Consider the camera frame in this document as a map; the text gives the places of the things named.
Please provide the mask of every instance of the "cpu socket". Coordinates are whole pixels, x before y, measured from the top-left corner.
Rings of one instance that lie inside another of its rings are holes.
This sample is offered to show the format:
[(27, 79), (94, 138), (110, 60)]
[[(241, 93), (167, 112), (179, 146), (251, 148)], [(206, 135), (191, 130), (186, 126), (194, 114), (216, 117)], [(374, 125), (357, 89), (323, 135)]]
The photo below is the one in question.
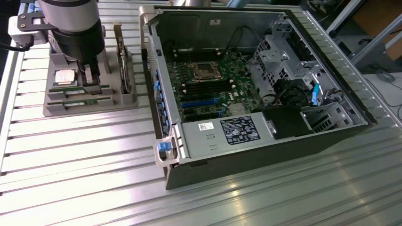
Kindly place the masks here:
[(194, 71), (192, 81), (212, 81), (222, 79), (218, 65), (214, 61), (204, 63), (192, 63), (191, 68)]

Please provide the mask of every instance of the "barcode sticker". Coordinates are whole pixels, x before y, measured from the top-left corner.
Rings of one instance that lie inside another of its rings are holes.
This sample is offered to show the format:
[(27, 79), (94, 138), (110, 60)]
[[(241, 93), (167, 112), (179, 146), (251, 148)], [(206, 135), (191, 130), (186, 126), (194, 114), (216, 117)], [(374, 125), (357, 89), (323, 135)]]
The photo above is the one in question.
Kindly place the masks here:
[(211, 122), (199, 124), (200, 131), (214, 129), (214, 124)]

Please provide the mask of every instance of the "white label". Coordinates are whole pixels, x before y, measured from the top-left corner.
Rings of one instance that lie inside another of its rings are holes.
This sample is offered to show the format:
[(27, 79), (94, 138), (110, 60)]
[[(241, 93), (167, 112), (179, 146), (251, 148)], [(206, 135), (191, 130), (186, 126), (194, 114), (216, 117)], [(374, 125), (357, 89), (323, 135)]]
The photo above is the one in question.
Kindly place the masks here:
[(83, 90), (64, 91), (64, 94), (66, 94), (66, 95), (84, 94), (84, 93), (86, 93), (86, 91), (83, 91)]
[(210, 21), (210, 25), (219, 25), (220, 24), (220, 20), (211, 20)]
[(86, 105), (86, 103), (79, 102), (79, 103), (63, 104), (64, 107), (82, 106), (82, 105)]
[(200, 131), (208, 130), (214, 128), (214, 124), (211, 122), (199, 124)]

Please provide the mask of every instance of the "power supply label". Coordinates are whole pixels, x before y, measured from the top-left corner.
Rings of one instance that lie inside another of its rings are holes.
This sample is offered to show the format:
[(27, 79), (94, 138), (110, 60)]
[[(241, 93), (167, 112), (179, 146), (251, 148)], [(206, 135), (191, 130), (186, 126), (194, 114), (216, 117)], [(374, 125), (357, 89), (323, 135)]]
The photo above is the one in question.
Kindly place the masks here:
[(220, 125), (230, 145), (261, 139), (251, 116), (220, 120)]

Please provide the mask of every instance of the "blue tab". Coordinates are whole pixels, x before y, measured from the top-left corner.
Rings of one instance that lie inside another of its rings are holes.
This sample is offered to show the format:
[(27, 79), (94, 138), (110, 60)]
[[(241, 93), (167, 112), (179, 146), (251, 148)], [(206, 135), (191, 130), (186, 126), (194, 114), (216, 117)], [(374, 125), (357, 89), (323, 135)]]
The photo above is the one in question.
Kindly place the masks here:
[(154, 90), (160, 90), (159, 80), (156, 80), (156, 82), (155, 82)]
[(318, 101), (317, 101), (318, 93), (319, 93), (319, 83), (315, 84), (314, 90), (313, 90), (311, 102), (314, 105), (318, 105)]
[(159, 143), (158, 144), (158, 151), (159, 152), (167, 152), (171, 150), (171, 143), (166, 142), (166, 143)]
[(29, 3), (28, 5), (28, 13), (32, 13), (35, 11), (35, 4), (34, 3)]

